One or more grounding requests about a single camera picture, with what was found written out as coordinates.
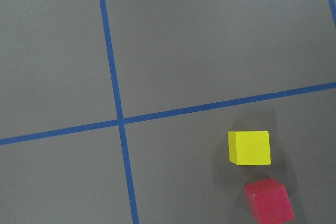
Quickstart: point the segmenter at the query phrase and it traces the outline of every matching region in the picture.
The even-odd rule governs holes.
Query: yellow cube
[[[268,131],[229,131],[230,161],[236,165],[270,165]]]

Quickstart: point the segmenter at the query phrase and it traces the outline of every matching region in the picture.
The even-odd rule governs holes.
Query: red block
[[[280,224],[294,220],[285,186],[273,178],[244,186],[250,210],[259,224]]]

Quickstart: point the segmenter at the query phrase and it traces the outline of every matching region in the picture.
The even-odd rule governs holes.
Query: red cube
[[[259,224],[280,224],[294,220],[285,186],[273,178],[244,186],[250,210]]]

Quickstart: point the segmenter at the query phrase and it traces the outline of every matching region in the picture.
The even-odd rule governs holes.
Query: block
[[[273,178],[244,186],[251,214],[259,224],[280,224],[294,220],[285,186]]]
[[[229,159],[236,165],[270,165],[268,131],[229,131]]]

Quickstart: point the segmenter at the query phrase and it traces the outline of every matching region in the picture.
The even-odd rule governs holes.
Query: gray surface
[[[116,118],[98,0],[0,0],[0,138]],[[336,81],[328,0],[107,0],[125,116]],[[297,220],[336,209],[336,91],[126,126],[140,223],[255,223],[283,182]],[[269,130],[271,166],[228,161]],[[0,146],[0,223],[131,223],[118,128]]]
[[[328,0],[107,0],[107,7],[125,116],[336,77]]]
[[[99,0],[0,6],[0,138],[116,118]]]
[[[126,126],[140,223],[255,223],[243,185],[271,176],[296,220],[333,223],[336,91]],[[228,160],[229,130],[268,130],[272,165]]]
[[[0,223],[131,223],[118,128],[0,148]]]

